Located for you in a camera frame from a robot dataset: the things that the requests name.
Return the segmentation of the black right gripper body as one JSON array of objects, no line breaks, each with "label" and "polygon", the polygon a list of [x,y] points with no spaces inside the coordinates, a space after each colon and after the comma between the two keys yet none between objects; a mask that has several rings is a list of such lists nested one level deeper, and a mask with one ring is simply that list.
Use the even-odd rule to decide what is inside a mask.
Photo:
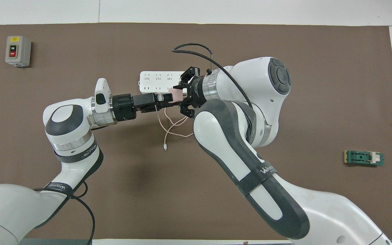
[{"label": "black right gripper body", "polygon": [[187,105],[192,107],[201,107],[207,100],[205,99],[203,92],[203,81],[205,76],[196,77],[194,76],[190,81],[190,88],[187,89]]}]

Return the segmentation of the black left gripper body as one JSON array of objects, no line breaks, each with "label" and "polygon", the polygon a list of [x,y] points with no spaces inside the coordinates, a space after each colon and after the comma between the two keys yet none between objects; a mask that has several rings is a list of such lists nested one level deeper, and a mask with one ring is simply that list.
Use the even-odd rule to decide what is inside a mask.
[{"label": "black left gripper body", "polygon": [[137,111],[141,113],[154,112],[158,103],[157,95],[154,93],[132,96],[122,94],[112,96],[112,106],[117,121],[133,120]]}]

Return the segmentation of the pink charger block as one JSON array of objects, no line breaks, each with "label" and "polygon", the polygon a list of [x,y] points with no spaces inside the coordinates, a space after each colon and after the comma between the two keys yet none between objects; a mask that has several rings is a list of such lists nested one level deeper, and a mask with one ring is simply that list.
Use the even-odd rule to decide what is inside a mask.
[{"label": "pink charger block", "polygon": [[170,104],[173,103],[180,103],[183,101],[183,90],[177,88],[169,88],[168,93],[172,95],[172,101],[169,102]]}]

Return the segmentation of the white power strip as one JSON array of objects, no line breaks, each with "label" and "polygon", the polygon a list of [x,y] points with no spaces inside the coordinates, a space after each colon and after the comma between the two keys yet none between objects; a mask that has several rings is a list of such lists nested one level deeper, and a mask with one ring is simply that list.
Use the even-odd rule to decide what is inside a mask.
[{"label": "white power strip", "polygon": [[178,85],[183,71],[142,71],[140,72],[140,92],[146,93],[169,93],[169,89]]}]

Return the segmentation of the brown table mat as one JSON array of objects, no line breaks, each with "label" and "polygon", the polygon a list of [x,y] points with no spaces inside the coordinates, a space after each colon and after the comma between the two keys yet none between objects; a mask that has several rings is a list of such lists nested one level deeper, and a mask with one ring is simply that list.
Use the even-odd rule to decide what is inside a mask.
[{"label": "brown table mat", "polygon": [[[30,65],[5,62],[7,37],[31,40]],[[223,66],[276,57],[292,90],[275,140],[257,152],[297,186],[343,195],[392,239],[392,50],[387,27],[88,23],[0,25],[0,184],[42,188],[61,171],[42,114],[53,103],[138,94],[141,71],[205,71],[174,54],[201,43]],[[193,136],[169,135],[156,113],[94,131],[104,160],[83,200],[95,239],[280,240]],[[344,150],[384,154],[344,163]]]}]

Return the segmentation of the grey on-off switch box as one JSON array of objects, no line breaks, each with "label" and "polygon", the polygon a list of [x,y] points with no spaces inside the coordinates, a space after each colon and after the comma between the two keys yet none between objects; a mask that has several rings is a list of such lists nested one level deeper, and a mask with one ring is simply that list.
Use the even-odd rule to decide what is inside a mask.
[{"label": "grey on-off switch box", "polygon": [[30,65],[31,59],[30,39],[15,35],[7,37],[5,62],[18,68],[25,68]]}]

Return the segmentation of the green knife switch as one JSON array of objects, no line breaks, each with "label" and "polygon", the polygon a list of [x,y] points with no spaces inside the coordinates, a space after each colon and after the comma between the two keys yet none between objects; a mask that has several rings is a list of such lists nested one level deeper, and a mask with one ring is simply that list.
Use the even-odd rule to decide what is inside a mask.
[{"label": "green knife switch", "polygon": [[383,166],[384,154],[373,151],[344,150],[344,163]]}]

